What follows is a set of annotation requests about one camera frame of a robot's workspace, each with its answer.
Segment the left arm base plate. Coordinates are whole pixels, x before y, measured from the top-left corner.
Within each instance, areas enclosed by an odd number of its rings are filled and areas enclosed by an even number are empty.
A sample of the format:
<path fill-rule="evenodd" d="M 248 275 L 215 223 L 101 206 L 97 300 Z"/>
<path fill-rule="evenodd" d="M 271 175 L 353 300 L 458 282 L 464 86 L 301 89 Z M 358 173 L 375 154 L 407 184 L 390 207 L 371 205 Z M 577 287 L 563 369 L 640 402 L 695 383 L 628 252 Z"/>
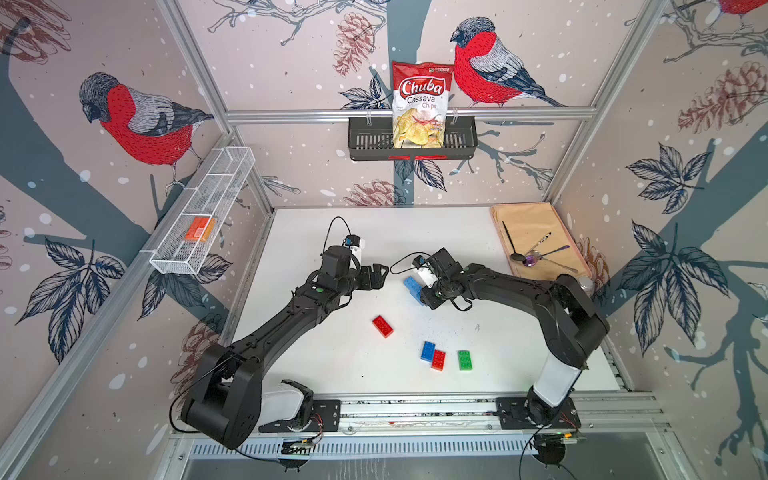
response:
<path fill-rule="evenodd" d="M 261 425 L 257 431 L 266 433 L 295 433 L 295 434 L 316 434 L 320 430 L 324 433 L 337 432 L 339 430 L 341 417 L 341 401 L 339 399 L 320 399 L 314 400 L 309 414 L 309 421 L 304 426 L 299 426 L 297 421 L 278 420 L 269 424 Z"/>

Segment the red lego brick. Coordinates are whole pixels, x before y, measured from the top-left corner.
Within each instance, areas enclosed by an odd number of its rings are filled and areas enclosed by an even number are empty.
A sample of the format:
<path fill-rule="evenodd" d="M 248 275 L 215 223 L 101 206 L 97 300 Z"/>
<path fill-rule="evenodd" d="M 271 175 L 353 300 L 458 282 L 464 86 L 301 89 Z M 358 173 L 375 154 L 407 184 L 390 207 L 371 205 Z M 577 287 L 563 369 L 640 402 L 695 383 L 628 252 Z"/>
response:
<path fill-rule="evenodd" d="M 431 368 L 437 371 L 444 369 L 446 353 L 442 350 L 435 350 L 431 360 Z"/>
<path fill-rule="evenodd" d="M 393 327 L 382 316 L 377 316 L 372 324 L 384 338 L 388 338 L 394 333 Z"/>

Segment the blue small lego brick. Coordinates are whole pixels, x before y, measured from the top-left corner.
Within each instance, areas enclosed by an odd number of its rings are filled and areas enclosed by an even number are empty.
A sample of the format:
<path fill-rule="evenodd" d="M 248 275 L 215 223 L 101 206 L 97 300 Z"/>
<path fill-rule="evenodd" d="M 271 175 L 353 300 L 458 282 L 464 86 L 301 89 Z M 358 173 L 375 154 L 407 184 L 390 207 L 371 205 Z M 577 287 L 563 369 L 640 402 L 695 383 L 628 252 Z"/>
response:
<path fill-rule="evenodd" d="M 422 349 L 420 352 L 420 359 L 431 363 L 434 358 L 435 350 L 436 350 L 436 346 L 434 343 L 430 341 L 425 341 L 422 345 Z"/>

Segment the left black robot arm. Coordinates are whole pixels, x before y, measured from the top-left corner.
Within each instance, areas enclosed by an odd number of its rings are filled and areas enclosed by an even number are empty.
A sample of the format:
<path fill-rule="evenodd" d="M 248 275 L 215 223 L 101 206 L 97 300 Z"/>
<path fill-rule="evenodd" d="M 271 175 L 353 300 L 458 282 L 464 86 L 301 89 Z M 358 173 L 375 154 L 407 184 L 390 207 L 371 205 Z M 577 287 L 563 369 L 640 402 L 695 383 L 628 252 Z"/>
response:
<path fill-rule="evenodd" d="M 363 266 L 362 239 L 349 234 L 321 255 L 321 266 L 292 293 L 288 304 L 249 335 L 228 346 L 213 344 L 201 355 L 187 387 L 180 419 L 221 445 L 234 449 L 254 429 L 283 420 L 310 422 L 311 390 L 285 380 L 263 392 L 263 379 L 276 360 L 302 335 L 346 304 L 357 290 L 379 290 L 389 268 Z"/>

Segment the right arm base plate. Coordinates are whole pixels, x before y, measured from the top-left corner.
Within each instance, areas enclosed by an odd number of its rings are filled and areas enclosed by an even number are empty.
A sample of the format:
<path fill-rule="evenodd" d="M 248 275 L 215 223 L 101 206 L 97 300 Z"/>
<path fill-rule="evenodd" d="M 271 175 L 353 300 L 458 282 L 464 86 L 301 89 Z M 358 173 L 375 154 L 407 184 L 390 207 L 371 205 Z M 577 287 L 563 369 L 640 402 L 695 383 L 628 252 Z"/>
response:
<path fill-rule="evenodd" d="M 497 397 L 494 415 L 502 430 L 527 430 L 541 426 L 561 430 L 578 430 L 581 420 L 573 399 L 567 397 L 559 407 L 523 396 Z"/>

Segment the light blue long lego brick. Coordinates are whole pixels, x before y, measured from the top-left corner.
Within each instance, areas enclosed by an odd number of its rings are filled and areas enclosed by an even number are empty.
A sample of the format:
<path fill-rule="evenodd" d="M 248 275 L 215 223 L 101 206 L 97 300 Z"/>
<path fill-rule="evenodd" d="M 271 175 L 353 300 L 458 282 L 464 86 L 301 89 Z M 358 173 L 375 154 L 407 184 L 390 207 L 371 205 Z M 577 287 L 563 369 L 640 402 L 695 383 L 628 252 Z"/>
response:
<path fill-rule="evenodd" d="M 423 286 L 413 277 L 408 276 L 404 282 L 404 286 L 408 289 L 409 294 L 420 304 L 424 305 L 421 299 L 421 292 Z"/>

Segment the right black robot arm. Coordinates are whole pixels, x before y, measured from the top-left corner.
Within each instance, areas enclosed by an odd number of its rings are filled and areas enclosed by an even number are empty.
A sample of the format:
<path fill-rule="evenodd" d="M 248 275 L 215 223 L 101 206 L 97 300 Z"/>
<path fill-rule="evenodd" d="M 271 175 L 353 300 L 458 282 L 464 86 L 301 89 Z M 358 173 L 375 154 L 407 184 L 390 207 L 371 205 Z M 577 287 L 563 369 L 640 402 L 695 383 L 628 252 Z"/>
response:
<path fill-rule="evenodd" d="M 548 356 L 527 393 L 525 408 L 532 423 L 553 423 L 589 357 L 609 333 L 607 320 L 579 281 L 567 274 L 552 281 L 525 279 L 477 263 L 463 267 L 444 248 L 433 255 L 417 255 L 412 266 L 425 282 L 420 300 L 432 310 L 450 302 L 466 312 L 480 300 L 536 318 Z"/>

